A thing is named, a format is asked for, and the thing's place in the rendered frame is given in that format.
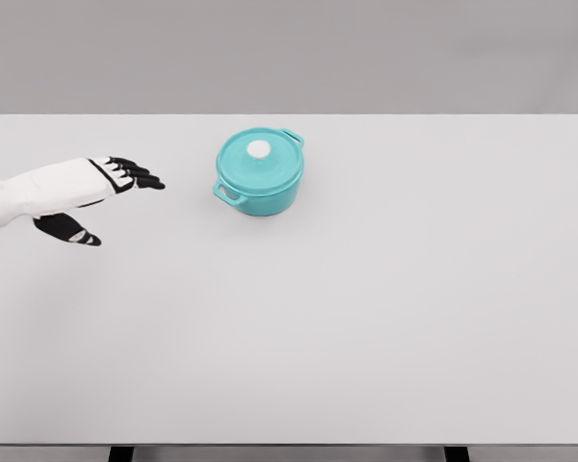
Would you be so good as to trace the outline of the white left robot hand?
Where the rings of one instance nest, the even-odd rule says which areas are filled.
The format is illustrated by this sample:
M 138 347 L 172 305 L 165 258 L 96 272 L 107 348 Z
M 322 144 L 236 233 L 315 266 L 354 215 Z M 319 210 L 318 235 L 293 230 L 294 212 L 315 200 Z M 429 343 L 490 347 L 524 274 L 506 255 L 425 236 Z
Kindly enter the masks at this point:
M 68 212 L 136 189 L 166 185 L 148 169 L 119 157 L 77 158 L 40 167 L 15 179 L 21 211 L 42 233 L 69 244 L 100 246 L 101 240 Z

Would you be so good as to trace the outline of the teal pot lid white knob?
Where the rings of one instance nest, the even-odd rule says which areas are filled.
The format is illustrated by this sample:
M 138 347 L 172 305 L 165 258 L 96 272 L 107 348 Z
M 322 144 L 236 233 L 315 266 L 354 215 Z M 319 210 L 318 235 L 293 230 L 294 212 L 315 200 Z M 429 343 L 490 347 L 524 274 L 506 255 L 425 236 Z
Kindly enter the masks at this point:
M 302 178 L 304 139 L 286 128 L 255 127 L 227 139 L 216 159 L 222 183 L 237 193 L 279 193 Z

